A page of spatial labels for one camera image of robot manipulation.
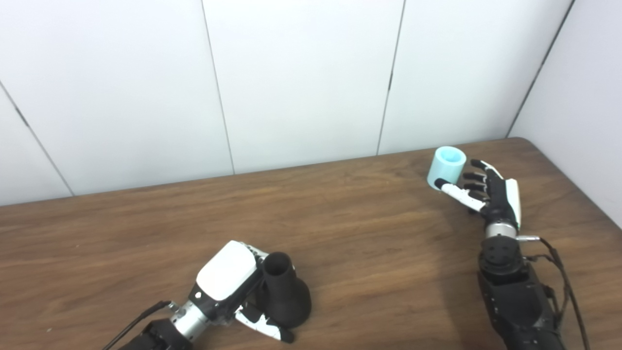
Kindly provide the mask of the white and black right hand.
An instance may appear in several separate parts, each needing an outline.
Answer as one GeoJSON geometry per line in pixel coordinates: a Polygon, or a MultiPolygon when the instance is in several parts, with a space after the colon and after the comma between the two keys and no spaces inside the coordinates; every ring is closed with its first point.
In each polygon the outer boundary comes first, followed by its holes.
{"type": "Polygon", "coordinates": [[[503,223],[518,232],[521,226],[518,182],[513,178],[505,179],[488,162],[472,159],[470,163],[481,171],[462,173],[467,180],[464,186],[442,178],[436,179],[434,186],[470,210],[480,213],[487,226],[503,223]]]}

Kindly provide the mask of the white and black left hand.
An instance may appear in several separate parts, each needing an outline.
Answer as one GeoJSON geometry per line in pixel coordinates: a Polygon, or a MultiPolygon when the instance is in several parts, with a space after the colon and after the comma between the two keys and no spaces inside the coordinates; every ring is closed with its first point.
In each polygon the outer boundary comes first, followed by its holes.
{"type": "Polygon", "coordinates": [[[230,241],[198,272],[175,328],[194,342],[209,326],[238,321],[246,327],[283,343],[294,334],[260,307],[249,302],[268,276],[269,264],[283,254],[266,253],[239,241],[230,241]]]}

